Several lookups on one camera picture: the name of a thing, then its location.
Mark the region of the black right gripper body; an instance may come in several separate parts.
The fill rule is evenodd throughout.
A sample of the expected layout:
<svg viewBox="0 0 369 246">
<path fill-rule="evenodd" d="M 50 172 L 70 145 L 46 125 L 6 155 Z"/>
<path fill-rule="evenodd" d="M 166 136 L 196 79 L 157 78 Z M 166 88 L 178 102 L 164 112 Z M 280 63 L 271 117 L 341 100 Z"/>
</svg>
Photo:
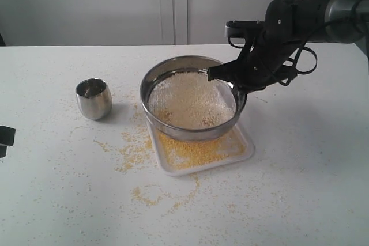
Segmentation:
<svg viewBox="0 0 369 246">
<path fill-rule="evenodd" d="M 283 43 L 261 32 L 254 40 L 253 50 L 238 64 L 235 85 L 247 93 L 264 90 L 276 83 L 287 86 L 298 74 L 284 63 L 298 46 L 297 42 Z"/>
</svg>

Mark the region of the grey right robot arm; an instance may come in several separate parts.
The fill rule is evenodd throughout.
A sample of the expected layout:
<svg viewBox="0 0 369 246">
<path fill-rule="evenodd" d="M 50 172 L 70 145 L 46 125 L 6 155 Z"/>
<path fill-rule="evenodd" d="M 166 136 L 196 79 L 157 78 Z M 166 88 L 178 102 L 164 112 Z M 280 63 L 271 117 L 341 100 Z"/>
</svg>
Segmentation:
<svg viewBox="0 0 369 246">
<path fill-rule="evenodd" d="M 313 69 L 297 68 L 307 43 L 351 44 L 368 38 L 368 0 L 274 0 L 263 21 L 228 21 L 228 40 L 243 38 L 237 59 L 210 67 L 208 80 L 232 83 L 247 94 L 288 86 Z"/>
</svg>

